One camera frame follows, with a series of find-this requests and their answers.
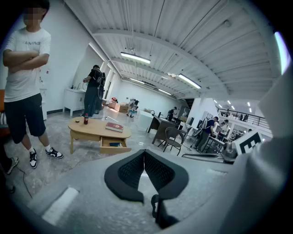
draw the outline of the floor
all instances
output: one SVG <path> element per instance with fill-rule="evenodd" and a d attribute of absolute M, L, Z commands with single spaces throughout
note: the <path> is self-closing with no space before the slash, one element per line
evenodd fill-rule
<path fill-rule="evenodd" d="M 77 117 L 81 114 L 81 111 L 73 112 L 72 117 Z M 99 115 L 96 116 L 101 120 L 106 120 L 124 126 L 128 126 L 131 129 L 132 136 L 127 139 L 127 146 L 132 148 L 133 151 L 139 149 L 155 149 L 163 151 L 163 144 L 157 147 L 161 140 L 156 140 L 155 144 L 152 144 L 155 130 L 147 133 L 145 130 L 138 128 L 136 122 L 138 121 L 139 112 L 133 118 L 129 118 L 125 113 L 120 113 L 112 108 L 104 108 Z M 16 187 L 16 192 L 12 195 L 15 199 L 22 201 L 24 204 L 28 204 L 29 201 L 43 186 L 58 180 L 66 172 L 82 163 L 98 160 L 104 157 L 112 156 L 112 154 L 100 154 L 99 142 L 75 140 L 74 141 L 74 153 L 70 154 L 70 131 L 67 127 L 69 120 L 71 119 L 69 112 L 59 112 L 55 114 L 49 114 L 45 121 L 46 131 L 51 146 L 57 151 L 63 153 L 64 158 L 55 159 L 48 157 L 45 154 L 44 147 L 39 142 L 38 138 L 30 136 L 32 146 L 36 149 L 38 166 L 36 169 L 32 169 L 29 164 L 28 151 L 22 144 L 14 144 L 12 140 L 5 144 L 5 150 L 8 157 L 18 157 L 19 163 L 17 167 L 25 172 L 21 172 L 18 168 L 13 169 L 12 173 L 6 177 L 8 183 L 13 184 Z M 186 153 L 197 153 L 195 149 L 190 151 L 190 145 L 193 141 L 186 140 L 181 147 L 181 152 L 178 157 Z M 178 150 L 173 148 L 170 151 L 170 146 L 166 149 L 166 153 L 177 155 Z"/>

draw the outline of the cable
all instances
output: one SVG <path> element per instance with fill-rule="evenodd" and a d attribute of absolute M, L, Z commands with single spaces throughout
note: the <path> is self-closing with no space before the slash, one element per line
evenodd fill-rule
<path fill-rule="evenodd" d="M 16 168 L 17 168 L 18 170 L 20 170 L 20 171 L 23 173 L 23 177 L 22 177 L 23 184 L 24 184 L 24 186 L 26 187 L 29 196 L 30 196 L 31 198 L 33 198 L 32 195 L 31 195 L 31 193 L 29 192 L 29 190 L 28 190 L 28 188 L 27 188 L 27 185 L 26 185 L 25 181 L 24 181 L 24 176 L 26 175 L 26 173 L 25 173 L 22 169 L 18 168 L 18 166 L 16 166 Z"/>

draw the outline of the cardboard box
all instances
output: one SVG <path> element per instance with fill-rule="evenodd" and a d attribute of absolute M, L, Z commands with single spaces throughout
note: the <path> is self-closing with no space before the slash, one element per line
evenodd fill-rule
<path fill-rule="evenodd" d="M 108 107 L 115 108 L 115 105 L 117 104 L 116 101 L 110 101 Z"/>
<path fill-rule="evenodd" d="M 121 113 L 127 113 L 127 111 L 128 111 L 128 104 L 123 105 L 123 102 L 120 103 L 120 104 L 116 103 L 115 110 L 118 111 L 118 112 L 121 112 Z"/>

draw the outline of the black railing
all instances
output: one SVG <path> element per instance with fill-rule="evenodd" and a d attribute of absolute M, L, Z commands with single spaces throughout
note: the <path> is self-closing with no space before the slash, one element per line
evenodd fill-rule
<path fill-rule="evenodd" d="M 231 110 L 228 111 L 228 110 L 219 109 L 219 108 L 217 108 L 217 109 L 218 109 L 219 116 L 224 116 L 224 117 L 228 117 L 228 118 L 232 118 L 232 119 L 238 119 L 243 122 L 249 122 L 251 124 L 255 124 L 257 126 L 270 129 L 269 125 L 266 122 L 266 119 L 263 117 L 256 116 L 256 115 L 250 115 L 250 114 L 243 113 L 243 112 L 235 112 L 235 111 L 231 111 Z"/>

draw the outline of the chair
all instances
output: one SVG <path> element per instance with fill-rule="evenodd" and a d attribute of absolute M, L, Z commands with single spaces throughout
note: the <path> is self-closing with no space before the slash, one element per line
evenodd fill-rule
<path fill-rule="evenodd" d="M 177 154 L 177 156 L 178 156 L 179 153 L 180 153 L 180 150 L 181 150 L 181 146 L 183 145 L 184 140 L 185 140 L 184 135 L 182 134 L 182 132 L 180 132 L 180 130 L 178 130 L 178 129 L 174 128 L 174 127 L 168 127 L 168 128 L 166 128 L 165 135 L 166 135 L 166 140 L 164 140 L 163 142 L 166 142 L 166 146 L 165 146 L 163 152 L 165 152 L 166 148 L 167 148 L 169 145 L 171 145 L 172 147 L 171 147 L 170 151 L 172 150 L 173 146 L 174 146 L 176 149 L 179 149 L 179 152 L 178 152 L 178 154 Z M 177 137 L 178 135 L 181 137 L 181 143 L 180 143 L 180 144 L 179 144 L 178 142 L 175 141 L 175 139 L 176 139 L 176 137 Z"/>

